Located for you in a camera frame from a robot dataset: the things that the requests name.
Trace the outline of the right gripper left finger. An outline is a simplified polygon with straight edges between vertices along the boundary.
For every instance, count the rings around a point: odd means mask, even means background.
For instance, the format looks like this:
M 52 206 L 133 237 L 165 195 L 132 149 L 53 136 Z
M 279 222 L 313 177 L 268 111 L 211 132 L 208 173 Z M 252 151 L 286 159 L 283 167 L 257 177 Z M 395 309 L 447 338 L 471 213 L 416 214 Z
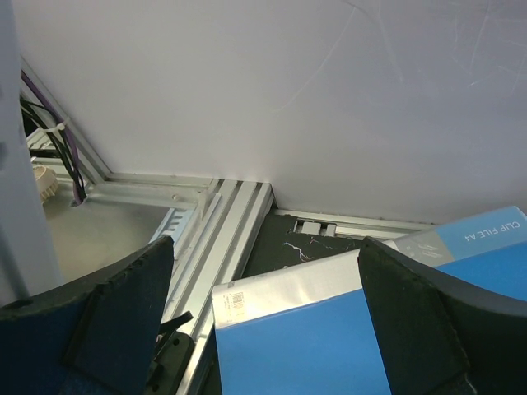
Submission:
M 174 265 L 164 236 L 1 309 L 3 394 L 141 394 Z

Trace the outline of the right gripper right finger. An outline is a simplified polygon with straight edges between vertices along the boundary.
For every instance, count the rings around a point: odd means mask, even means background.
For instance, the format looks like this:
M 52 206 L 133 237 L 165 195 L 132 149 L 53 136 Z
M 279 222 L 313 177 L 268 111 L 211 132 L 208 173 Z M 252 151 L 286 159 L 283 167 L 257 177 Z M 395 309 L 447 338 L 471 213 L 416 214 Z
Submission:
M 429 267 L 366 239 L 358 267 L 392 393 L 525 393 L 525 244 Z

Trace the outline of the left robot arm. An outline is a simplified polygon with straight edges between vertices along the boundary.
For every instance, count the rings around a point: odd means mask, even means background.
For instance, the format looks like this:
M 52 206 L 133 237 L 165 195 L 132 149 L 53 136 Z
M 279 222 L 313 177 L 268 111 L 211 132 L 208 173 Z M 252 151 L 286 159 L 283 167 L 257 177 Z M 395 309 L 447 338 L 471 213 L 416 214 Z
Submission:
M 10 1 L 1 2 L 1 305 L 62 284 L 20 108 L 21 57 Z

